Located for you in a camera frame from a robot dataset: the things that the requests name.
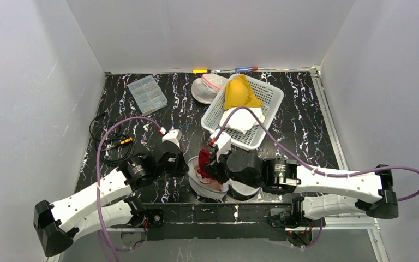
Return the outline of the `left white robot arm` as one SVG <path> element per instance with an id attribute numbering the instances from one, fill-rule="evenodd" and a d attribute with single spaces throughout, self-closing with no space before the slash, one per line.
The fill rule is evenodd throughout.
<path id="1" fill-rule="evenodd" d="M 167 140 L 131 157 L 102 177 L 100 183 L 52 203 L 42 200 L 35 205 L 33 226 L 44 254 L 58 255 L 79 238 L 114 225 L 159 225 L 162 212 L 147 210 L 131 194 L 165 174 L 182 177 L 188 170 L 179 143 Z"/>

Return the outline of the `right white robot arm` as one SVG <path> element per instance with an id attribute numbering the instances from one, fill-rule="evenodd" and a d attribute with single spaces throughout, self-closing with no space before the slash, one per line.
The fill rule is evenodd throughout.
<path id="1" fill-rule="evenodd" d="M 291 214 L 299 219 L 318 220 L 342 213 L 364 213 L 380 219 L 399 216 L 392 173 L 385 166 L 355 175 L 345 170 L 306 167 L 296 160 L 261 159 L 245 150 L 203 153 L 202 157 L 200 174 L 219 183 L 232 180 L 275 195 L 321 193 L 295 199 Z"/>

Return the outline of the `red bra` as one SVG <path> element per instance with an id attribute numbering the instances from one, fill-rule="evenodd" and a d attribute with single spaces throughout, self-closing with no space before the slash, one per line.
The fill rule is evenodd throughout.
<path id="1" fill-rule="evenodd" d="M 211 160 L 211 151 L 209 150 L 207 146 L 203 147 L 200 150 L 199 155 L 198 155 L 199 167 L 197 170 L 197 173 L 200 175 L 202 179 L 205 179 L 205 180 L 213 179 L 213 176 L 205 170 L 206 166 L 208 166 L 209 163 L 211 162 L 210 160 Z"/>

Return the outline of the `white mesh bag blue zipper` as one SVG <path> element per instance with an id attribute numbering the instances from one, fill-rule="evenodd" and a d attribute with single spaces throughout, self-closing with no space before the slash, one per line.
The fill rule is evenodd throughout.
<path id="1" fill-rule="evenodd" d="M 260 188 L 253 188 L 234 180 L 228 180 L 226 183 L 220 184 L 216 180 L 203 178 L 198 170 L 198 156 L 190 158 L 187 162 L 189 171 L 187 173 L 190 186 L 193 191 L 200 197 L 222 200 L 226 196 L 230 196 L 235 200 L 246 201 L 256 196 Z"/>

